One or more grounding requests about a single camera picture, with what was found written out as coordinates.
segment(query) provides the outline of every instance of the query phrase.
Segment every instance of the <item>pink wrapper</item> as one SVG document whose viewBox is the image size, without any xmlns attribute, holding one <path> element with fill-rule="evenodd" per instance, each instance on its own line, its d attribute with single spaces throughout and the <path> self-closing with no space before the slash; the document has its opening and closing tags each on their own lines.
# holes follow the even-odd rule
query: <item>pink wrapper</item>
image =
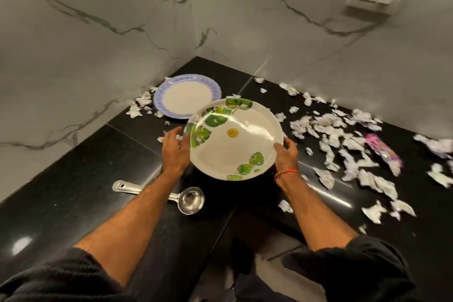
<svg viewBox="0 0 453 302">
<path fill-rule="evenodd" d="M 389 165 L 393 175 L 398 177 L 401 173 L 401 168 L 403 167 L 403 162 L 399 156 L 397 156 L 388 145 L 383 143 L 376 134 L 368 134 L 365 137 L 365 140 L 371 149 L 374 150 L 377 155 L 381 156 L 382 160 Z"/>
</svg>

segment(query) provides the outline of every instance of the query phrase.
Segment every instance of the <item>green leaf pattern plate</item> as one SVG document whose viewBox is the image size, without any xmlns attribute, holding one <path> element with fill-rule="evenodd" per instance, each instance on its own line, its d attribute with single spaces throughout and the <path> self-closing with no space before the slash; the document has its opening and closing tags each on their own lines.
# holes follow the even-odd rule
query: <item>green leaf pattern plate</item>
<svg viewBox="0 0 453 302">
<path fill-rule="evenodd" d="M 273 144 L 283 143 L 283 131 L 273 113 L 243 98 L 219 99 L 193 114 L 190 159 L 207 175 L 221 180 L 246 180 L 274 163 Z"/>
</svg>

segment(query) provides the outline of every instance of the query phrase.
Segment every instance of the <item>black sleeve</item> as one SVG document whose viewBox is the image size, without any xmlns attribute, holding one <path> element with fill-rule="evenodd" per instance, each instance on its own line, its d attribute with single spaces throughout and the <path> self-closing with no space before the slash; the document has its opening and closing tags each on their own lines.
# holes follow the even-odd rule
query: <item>black sleeve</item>
<svg viewBox="0 0 453 302">
<path fill-rule="evenodd" d="M 321 284 L 329 302 L 420 301 L 401 253 L 370 236 L 359 236 L 346 248 L 292 253 L 282 262 Z"/>
<path fill-rule="evenodd" d="M 0 285 L 0 302 L 129 301 L 89 253 L 70 248 L 58 259 L 23 271 Z"/>
</svg>

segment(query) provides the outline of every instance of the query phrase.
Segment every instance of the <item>white marble wall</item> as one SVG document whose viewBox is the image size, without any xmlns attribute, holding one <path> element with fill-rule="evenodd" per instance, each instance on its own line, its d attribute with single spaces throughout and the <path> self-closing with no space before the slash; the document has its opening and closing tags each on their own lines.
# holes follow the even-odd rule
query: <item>white marble wall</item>
<svg viewBox="0 0 453 302">
<path fill-rule="evenodd" d="M 346 0 L 193 0 L 197 54 L 433 137 L 453 136 L 453 0 L 386 19 Z"/>
<path fill-rule="evenodd" d="M 0 201 L 195 55 L 191 0 L 0 0 Z"/>
</svg>

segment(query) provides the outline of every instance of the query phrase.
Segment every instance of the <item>plate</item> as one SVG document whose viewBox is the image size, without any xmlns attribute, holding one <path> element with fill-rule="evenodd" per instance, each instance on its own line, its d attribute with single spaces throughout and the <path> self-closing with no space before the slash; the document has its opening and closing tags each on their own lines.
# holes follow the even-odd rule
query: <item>plate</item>
<svg viewBox="0 0 453 302">
<path fill-rule="evenodd" d="M 279 121 L 265 106 L 248 99 L 219 99 L 190 117 L 190 160 L 221 180 L 246 180 L 266 172 L 283 144 Z"/>
<path fill-rule="evenodd" d="M 154 94 L 154 105 L 165 116 L 187 119 L 198 109 L 222 97 L 220 86 L 199 74 L 175 76 L 163 82 Z"/>
</svg>

